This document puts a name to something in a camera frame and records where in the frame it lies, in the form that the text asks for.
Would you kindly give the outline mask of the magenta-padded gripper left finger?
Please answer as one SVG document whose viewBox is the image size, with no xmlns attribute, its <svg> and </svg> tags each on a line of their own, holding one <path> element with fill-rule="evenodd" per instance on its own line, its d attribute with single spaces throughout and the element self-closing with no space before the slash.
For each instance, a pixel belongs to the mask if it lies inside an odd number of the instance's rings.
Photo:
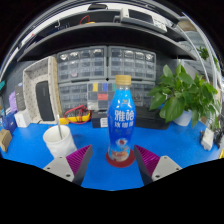
<svg viewBox="0 0 224 224">
<path fill-rule="evenodd" d="M 92 145 L 88 145 L 66 157 L 55 158 L 44 167 L 44 170 L 76 185 L 81 185 L 92 155 Z"/>
</svg>

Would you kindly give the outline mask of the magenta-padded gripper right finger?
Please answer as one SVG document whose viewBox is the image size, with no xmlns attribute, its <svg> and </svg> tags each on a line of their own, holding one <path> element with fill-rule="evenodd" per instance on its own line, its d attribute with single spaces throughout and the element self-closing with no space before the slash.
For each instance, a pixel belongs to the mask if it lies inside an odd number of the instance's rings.
<svg viewBox="0 0 224 224">
<path fill-rule="evenodd" d="M 181 170 L 181 167 L 167 155 L 159 157 L 138 145 L 134 146 L 134 155 L 144 185 Z"/>
</svg>

